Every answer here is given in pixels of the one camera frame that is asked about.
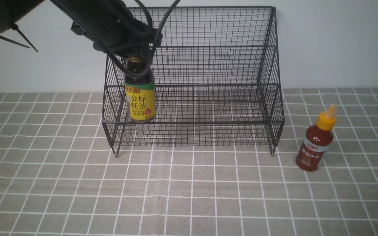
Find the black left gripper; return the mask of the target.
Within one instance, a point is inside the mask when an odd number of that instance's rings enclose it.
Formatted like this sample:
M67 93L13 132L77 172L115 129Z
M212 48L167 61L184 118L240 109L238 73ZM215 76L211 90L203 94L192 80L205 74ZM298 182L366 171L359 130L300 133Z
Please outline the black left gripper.
M157 28L134 18L127 8L72 7L114 54L123 58L147 59Z

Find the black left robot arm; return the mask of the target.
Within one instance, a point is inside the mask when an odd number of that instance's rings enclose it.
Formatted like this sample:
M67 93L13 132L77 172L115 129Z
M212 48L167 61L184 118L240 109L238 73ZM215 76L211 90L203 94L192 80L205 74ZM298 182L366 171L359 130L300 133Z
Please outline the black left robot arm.
M110 51L120 57L148 61L149 45L159 46L162 32L141 1L136 1L146 22L136 19L121 0L54 0L62 12L73 20L71 30L93 42L94 49ZM17 22L42 3L41 0L0 0L0 33L20 32Z

